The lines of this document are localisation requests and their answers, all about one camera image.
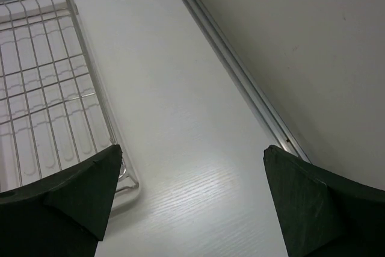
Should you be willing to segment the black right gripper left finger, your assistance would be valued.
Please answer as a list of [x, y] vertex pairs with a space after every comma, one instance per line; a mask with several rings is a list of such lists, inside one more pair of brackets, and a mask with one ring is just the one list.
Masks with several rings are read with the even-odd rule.
[[1, 256], [94, 256], [122, 163], [119, 145], [1, 193]]

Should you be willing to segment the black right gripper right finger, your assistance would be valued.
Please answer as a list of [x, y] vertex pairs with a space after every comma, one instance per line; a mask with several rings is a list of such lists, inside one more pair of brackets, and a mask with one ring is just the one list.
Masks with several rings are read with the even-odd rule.
[[263, 163], [289, 256], [384, 256], [384, 191], [270, 145]]

